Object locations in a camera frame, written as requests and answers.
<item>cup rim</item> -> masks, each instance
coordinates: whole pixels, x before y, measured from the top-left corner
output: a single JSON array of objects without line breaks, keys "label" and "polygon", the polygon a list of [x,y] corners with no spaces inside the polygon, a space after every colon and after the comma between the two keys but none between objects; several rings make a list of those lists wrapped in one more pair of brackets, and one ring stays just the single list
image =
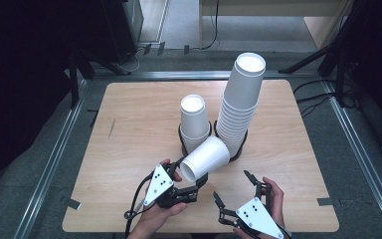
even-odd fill
[{"label": "cup rim", "polygon": [[[260,61],[262,68],[259,71],[249,71],[248,68],[245,69],[243,66],[244,58],[252,58],[256,61]],[[235,67],[237,71],[239,71],[242,75],[249,76],[249,77],[257,77],[262,75],[266,71],[266,60],[255,53],[242,53],[238,56],[237,60],[235,60]]]},{"label": "cup rim", "polygon": [[207,135],[210,133],[210,122],[207,121],[207,124],[208,124],[208,127],[207,127],[207,131],[204,133],[203,136],[201,137],[190,137],[190,136],[187,136],[183,131],[182,131],[182,125],[179,126],[179,130],[181,132],[181,136],[183,138],[186,138],[186,139],[189,139],[189,140],[201,140],[202,138],[204,137],[207,137]]},{"label": "cup rim", "polygon": [[219,125],[219,127],[217,127],[216,130],[220,130],[221,132],[227,133],[229,135],[239,135],[239,134],[245,133],[248,130],[248,128],[245,127],[242,129],[229,129],[227,127]]},{"label": "cup rim", "polygon": [[229,108],[229,110],[231,110],[231,111],[235,111],[235,112],[237,112],[237,114],[249,114],[250,112],[253,112],[253,111],[256,109],[256,107],[259,105],[259,101],[260,101],[260,100],[257,99],[256,104],[253,105],[253,106],[250,107],[250,108],[247,108],[247,109],[237,109],[237,108],[232,107],[232,106],[228,103],[228,101],[227,101],[226,98],[225,98],[225,94],[222,96],[222,103],[225,103],[225,104],[226,104],[225,107]]},{"label": "cup rim", "polygon": [[[182,175],[189,181],[189,182],[195,182],[197,180],[197,175],[195,174],[194,171],[196,171],[196,168],[195,166],[192,164],[191,161],[189,160],[183,160],[181,162],[182,165],[180,165],[180,168],[181,168],[181,172],[182,172]],[[184,170],[188,170],[190,171],[190,174],[192,174],[192,178],[189,177],[189,175],[187,173],[184,173]]]},{"label": "cup rim", "polygon": [[228,142],[235,142],[240,140],[240,138],[244,138],[245,133],[245,131],[243,133],[228,133],[226,131],[223,131],[221,128],[218,129],[218,135],[222,138],[222,140],[224,139]]},{"label": "cup rim", "polygon": [[256,111],[248,112],[245,114],[240,114],[240,113],[234,113],[230,109],[227,109],[227,108],[220,108],[220,112],[228,115],[228,117],[230,117],[230,118],[234,118],[234,119],[238,119],[238,120],[245,120],[245,119],[252,117]]},{"label": "cup rim", "polygon": [[219,128],[223,129],[224,131],[230,132],[230,133],[237,133],[244,130],[247,130],[249,128],[249,124],[242,126],[242,127],[233,127],[229,124],[225,124],[223,122],[218,123]]},{"label": "cup rim", "polygon": [[251,121],[253,119],[253,116],[247,117],[247,118],[234,118],[229,116],[227,113],[220,111],[218,119],[226,120],[228,123],[237,123],[237,124],[243,124]]},{"label": "cup rim", "polygon": [[[202,107],[196,111],[196,112],[189,112],[187,110],[184,109],[183,107],[183,103],[188,99],[188,98],[198,98],[201,103],[202,103]],[[198,114],[200,114],[201,112],[203,112],[204,110],[206,109],[206,103],[204,102],[204,99],[199,96],[199,95],[196,95],[196,94],[191,94],[191,95],[188,95],[188,96],[185,96],[182,100],[181,100],[181,112],[184,113],[185,115],[188,115],[188,116],[196,116]]]}]

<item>paper cup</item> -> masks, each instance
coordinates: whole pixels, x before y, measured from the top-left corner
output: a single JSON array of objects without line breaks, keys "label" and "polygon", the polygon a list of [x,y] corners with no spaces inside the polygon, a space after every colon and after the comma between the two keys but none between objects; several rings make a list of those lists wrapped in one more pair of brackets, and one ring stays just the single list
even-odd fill
[{"label": "paper cup", "polygon": [[186,96],[181,101],[181,132],[190,138],[201,138],[207,130],[207,111],[203,98],[198,95]]},{"label": "paper cup", "polygon": [[192,152],[195,148],[197,148],[209,136],[209,134],[210,134],[210,123],[207,122],[207,124],[209,125],[209,128],[208,128],[207,132],[204,134],[204,136],[202,136],[200,138],[187,137],[186,135],[183,134],[183,132],[181,130],[182,142],[184,143],[184,146],[187,149],[188,153]]},{"label": "paper cup", "polygon": [[259,100],[257,100],[256,104],[253,105],[251,108],[249,109],[236,109],[234,107],[232,107],[227,101],[225,98],[222,99],[222,109],[225,109],[227,110],[228,112],[230,113],[233,113],[233,114],[237,114],[237,115],[248,115],[248,114],[251,114],[252,112],[254,112],[257,108],[257,106],[259,105]]},{"label": "paper cup", "polygon": [[231,71],[224,98],[233,108],[252,108],[259,99],[266,70],[266,61],[260,55],[243,53],[238,56]]},{"label": "paper cup", "polygon": [[195,182],[206,173],[211,173],[229,162],[229,149],[215,136],[209,136],[180,164],[184,177]]}]

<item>gray floor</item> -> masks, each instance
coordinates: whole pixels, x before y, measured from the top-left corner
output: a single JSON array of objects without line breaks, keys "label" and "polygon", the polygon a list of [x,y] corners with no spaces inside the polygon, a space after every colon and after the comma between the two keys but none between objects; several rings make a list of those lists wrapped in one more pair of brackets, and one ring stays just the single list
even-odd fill
[{"label": "gray floor", "polygon": [[[280,36],[272,41],[277,49],[283,47],[284,42],[286,44],[285,40],[280,41]],[[116,76],[101,67],[96,67],[95,80],[88,82],[79,117],[68,138],[56,174],[28,238],[113,238],[111,233],[66,233],[62,230],[67,206],[61,202],[61,198],[69,197],[73,191],[92,133],[91,124],[96,115],[89,110],[98,110],[107,84],[139,81],[142,79],[135,76],[140,76],[143,72],[230,71],[236,57],[243,51],[254,50],[251,46],[237,51],[192,50],[188,55],[183,55],[180,50],[165,50],[160,56],[157,55],[156,50],[147,55],[142,55],[141,52],[138,54],[139,69],[130,77]],[[299,76],[278,76],[271,73],[298,62],[312,51],[289,49],[282,52],[259,49],[254,52],[260,53],[267,61],[267,70],[270,73],[267,79],[285,78],[290,81],[293,88],[296,88],[302,83],[318,79],[304,73],[310,73],[312,76],[320,61],[305,67],[300,71]],[[123,66],[134,69],[137,62],[132,58]],[[301,99],[319,93],[324,93],[324,87],[322,84],[315,84],[301,89],[295,97]],[[303,110],[316,102],[304,103],[299,107]],[[67,115],[70,113],[70,103],[70,96],[67,96],[44,126],[32,147],[16,158],[3,173],[0,179],[0,238],[14,237]],[[348,110],[348,113],[382,179],[382,154],[375,135],[359,110]],[[320,105],[303,120],[328,192],[333,198],[340,227],[337,232],[332,233],[294,233],[294,238],[382,238],[382,210],[356,160],[331,103],[326,102]],[[309,220],[304,215],[300,217],[301,220]],[[122,238],[122,235],[118,233],[114,237]],[[206,235],[206,238],[213,237],[214,235]]]},{"label": "gray floor", "polygon": [[[161,42],[166,49],[199,46],[198,1],[170,1]],[[215,17],[203,18],[203,46],[215,38]],[[210,50],[312,52],[315,44],[302,17],[219,16],[217,41]]]}]

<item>person's hand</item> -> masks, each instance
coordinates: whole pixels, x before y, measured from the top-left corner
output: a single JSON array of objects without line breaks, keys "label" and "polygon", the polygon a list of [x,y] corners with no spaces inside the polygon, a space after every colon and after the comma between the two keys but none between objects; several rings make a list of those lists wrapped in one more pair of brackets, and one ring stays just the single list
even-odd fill
[{"label": "person's hand", "polygon": [[[160,164],[169,163],[169,162],[170,162],[170,159],[164,159],[163,161],[160,162]],[[173,175],[173,180],[174,181],[182,180],[182,178],[179,176],[178,172],[176,171]],[[159,205],[157,205],[157,203],[155,203],[152,206],[144,207],[143,210],[146,210],[146,209],[148,210],[142,213],[134,229],[129,234],[128,239],[150,238],[150,236],[153,233],[155,233],[161,226],[163,226],[163,224],[166,222],[166,220],[169,217],[179,214],[186,208],[187,208],[187,204],[184,202],[175,204],[171,208],[160,208]]]},{"label": "person's hand", "polygon": [[[266,177],[263,177],[263,182],[268,183],[272,186],[271,191],[271,216],[273,220],[281,225],[281,227],[285,228],[285,220],[284,220],[284,212],[283,212],[283,206],[284,206],[284,192],[278,187],[278,185],[273,181]],[[234,232],[239,236],[241,239],[251,239],[252,237],[245,233],[243,230],[241,230],[238,227],[234,227]],[[259,237],[263,238],[274,238],[266,234],[259,234]]]}]

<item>wooden table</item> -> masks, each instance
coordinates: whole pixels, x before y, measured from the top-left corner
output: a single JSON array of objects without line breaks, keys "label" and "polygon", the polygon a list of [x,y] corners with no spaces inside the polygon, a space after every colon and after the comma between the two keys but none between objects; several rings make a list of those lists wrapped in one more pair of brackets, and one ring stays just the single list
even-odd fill
[{"label": "wooden table", "polygon": [[[68,232],[122,232],[139,182],[164,158],[182,156],[177,129],[183,97],[205,100],[211,122],[217,119],[227,82],[115,83],[107,87],[72,198],[79,210],[68,208],[63,228]],[[331,232],[339,227],[328,198],[290,85],[264,80],[241,157],[209,175],[198,201],[168,220],[159,232],[231,232],[218,222],[213,191],[229,209],[255,195],[243,170],[261,180],[273,179],[285,192],[286,228],[293,232]],[[183,188],[192,185],[176,183]]]}]

